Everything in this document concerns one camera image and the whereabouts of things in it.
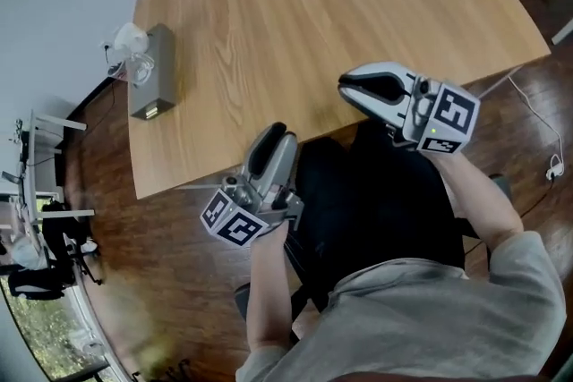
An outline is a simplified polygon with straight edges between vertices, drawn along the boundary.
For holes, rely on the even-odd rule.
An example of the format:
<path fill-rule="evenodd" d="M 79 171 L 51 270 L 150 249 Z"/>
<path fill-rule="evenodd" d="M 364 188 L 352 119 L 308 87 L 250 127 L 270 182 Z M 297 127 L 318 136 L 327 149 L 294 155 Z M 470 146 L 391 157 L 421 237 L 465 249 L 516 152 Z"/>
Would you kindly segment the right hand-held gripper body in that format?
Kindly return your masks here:
<path fill-rule="evenodd" d="M 389 127 L 397 147 L 440 154 L 459 152 L 471 139 L 480 101 L 449 82 L 389 73 L 408 99 L 403 124 Z"/>

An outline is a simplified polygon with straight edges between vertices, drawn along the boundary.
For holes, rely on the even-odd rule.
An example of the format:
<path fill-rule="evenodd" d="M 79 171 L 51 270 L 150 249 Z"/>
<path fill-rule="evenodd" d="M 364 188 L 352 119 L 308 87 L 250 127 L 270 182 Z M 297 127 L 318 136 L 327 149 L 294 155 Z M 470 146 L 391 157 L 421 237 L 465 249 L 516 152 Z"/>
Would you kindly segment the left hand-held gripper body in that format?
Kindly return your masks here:
<path fill-rule="evenodd" d="M 273 183 L 265 191 L 241 174 L 223 178 L 200 220 L 213 237 L 245 248 L 287 222 L 296 229 L 304 204 L 285 184 Z"/>

